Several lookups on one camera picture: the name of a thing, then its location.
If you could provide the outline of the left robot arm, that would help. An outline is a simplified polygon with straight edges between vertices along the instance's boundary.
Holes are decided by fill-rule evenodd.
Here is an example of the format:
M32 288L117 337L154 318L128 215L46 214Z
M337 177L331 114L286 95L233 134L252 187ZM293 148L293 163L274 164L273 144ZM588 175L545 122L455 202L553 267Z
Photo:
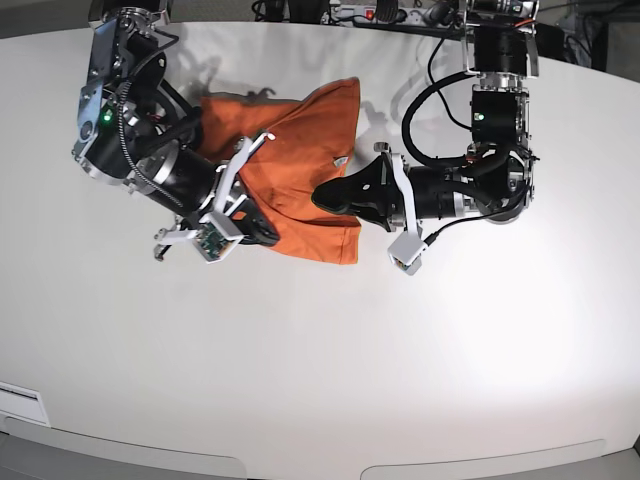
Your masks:
M357 6L348 15L334 6L336 24L436 36L460 41L463 69L428 86L411 102L401 121L404 147L415 165L392 165L392 151L378 143L377 158L355 174L315 188L313 203L332 214L358 217L387 231L409 229L424 219L459 222L515 220L534 195L537 160L529 147L529 93L524 81L539 74L535 41L536 1L435 1L426 9L400 8L395 1ZM430 156L412 138L412 121L423 104L445 88L475 79L465 128L471 143L453 157Z

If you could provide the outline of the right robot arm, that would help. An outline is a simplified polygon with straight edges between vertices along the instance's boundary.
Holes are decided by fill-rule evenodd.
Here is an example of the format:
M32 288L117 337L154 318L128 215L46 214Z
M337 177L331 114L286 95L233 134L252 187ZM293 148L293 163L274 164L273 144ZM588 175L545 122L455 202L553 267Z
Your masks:
M230 159L212 163L197 150L203 111L165 78L166 51L179 38L165 31L169 1L94 1L93 42L79 95L76 163L90 177L140 194L169 210L154 257L179 243L208 263L239 245L275 246L276 228L251 198L239 172L273 134L240 137Z

